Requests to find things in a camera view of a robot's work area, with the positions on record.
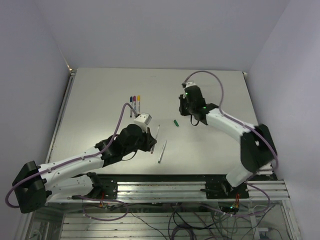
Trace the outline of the white pen purple end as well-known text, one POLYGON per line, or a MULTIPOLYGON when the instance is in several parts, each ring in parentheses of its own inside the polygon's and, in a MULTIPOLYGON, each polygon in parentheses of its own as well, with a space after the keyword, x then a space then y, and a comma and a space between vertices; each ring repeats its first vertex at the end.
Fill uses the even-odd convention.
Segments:
POLYGON ((137 115, 137 101, 133 101, 134 115, 137 115))

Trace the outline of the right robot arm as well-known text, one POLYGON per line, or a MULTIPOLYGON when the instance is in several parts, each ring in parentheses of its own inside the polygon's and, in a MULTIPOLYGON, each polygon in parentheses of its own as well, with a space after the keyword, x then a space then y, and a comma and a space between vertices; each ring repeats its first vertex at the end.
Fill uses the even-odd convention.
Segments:
POLYGON ((226 182, 220 186, 221 194, 231 198, 238 192, 239 185, 276 159, 277 151, 269 128, 264 124, 252 125, 240 121, 226 115, 219 106, 206 103, 201 89, 194 82, 184 83, 182 87, 184 93, 179 96, 180 114, 224 132, 240 145, 240 163, 226 175, 226 182))

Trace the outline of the white pen yellow end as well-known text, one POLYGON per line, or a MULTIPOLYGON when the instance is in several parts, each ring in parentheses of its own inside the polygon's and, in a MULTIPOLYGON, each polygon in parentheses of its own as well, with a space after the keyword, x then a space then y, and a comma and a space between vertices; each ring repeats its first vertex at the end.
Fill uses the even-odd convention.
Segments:
POLYGON ((138 111, 138 114, 140 115, 141 114, 141 101, 138 101, 138 97, 137 97, 137 111, 138 111))

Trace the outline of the white pen red end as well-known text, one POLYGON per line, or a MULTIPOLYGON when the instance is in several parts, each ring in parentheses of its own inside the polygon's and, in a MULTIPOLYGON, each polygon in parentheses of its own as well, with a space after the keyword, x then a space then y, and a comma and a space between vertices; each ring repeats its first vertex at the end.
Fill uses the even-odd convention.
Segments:
MULTIPOLYGON (((155 135, 155 137, 154 137, 156 143, 157 143, 157 138, 158 138, 159 131, 160 131, 160 126, 161 126, 161 125, 159 124, 158 127, 157 127, 156 135, 155 135)), ((151 148, 151 151, 150 151, 151 154, 154 153, 156 143, 155 143, 155 144, 152 146, 152 148, 151 148)))

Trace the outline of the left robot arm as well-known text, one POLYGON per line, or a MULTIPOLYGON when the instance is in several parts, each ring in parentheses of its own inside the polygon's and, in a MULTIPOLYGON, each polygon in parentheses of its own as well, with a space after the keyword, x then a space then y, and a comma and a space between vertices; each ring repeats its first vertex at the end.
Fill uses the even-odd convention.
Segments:
POLYGON ((150 152, 156 143, 150 128, 143 130, 137 124, 129 124, 119 134, 101 140, 78 156, 40 165, 29 161, 12 182, 16 208, 23 214, 34 212, 63 191, 61 183, 70 184, 72 178, 118 163, 131 153, 150 152))

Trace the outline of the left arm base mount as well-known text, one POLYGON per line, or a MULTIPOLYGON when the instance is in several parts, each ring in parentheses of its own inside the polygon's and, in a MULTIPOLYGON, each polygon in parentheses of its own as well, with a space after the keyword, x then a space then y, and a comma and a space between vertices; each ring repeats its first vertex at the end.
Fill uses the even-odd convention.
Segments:
POLYGON ((72 179, 77 179, 80 183, 83 181, 83 184, 88 186, 88 190, 77 191, 76 196, 95 200, 115 200, 117 198, 118 184, 115 179, 106 174, 88 172, 79 174, 72 179))

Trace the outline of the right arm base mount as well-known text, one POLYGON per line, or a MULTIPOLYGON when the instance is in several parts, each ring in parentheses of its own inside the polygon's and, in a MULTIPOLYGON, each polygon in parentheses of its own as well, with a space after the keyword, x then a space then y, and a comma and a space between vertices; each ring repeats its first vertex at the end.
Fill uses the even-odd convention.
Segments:
POLYGON ((206 194, 207 199, 240 199, 249 198, 248 188, 245 183, 232 187, 228 182, 206 182, 205 187, 200 189, 206 194))

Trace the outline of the white pen blue tip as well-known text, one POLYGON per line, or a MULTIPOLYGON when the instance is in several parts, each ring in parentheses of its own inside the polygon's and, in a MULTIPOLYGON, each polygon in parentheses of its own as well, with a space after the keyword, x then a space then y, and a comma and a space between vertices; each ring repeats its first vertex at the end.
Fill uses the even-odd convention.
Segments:
POLYGON ((129 98, 129 103, 130 103, 130 113, 129 113, 129 117, 132 118, 132 117, 133 117, 133 102, 130 102, 130 98, 129 98))

